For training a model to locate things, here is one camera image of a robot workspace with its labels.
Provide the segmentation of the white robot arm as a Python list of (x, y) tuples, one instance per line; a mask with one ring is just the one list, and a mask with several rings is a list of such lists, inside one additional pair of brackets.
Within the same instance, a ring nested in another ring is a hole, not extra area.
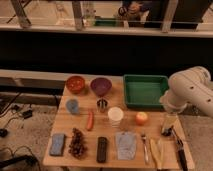
[(159, 102), (168, 113), (183, 112), (188, 103), (213, 118), (213, 90), (210, 72), (201, 66), (192, 67), (172, 74), (168, 79), (169, 89)]

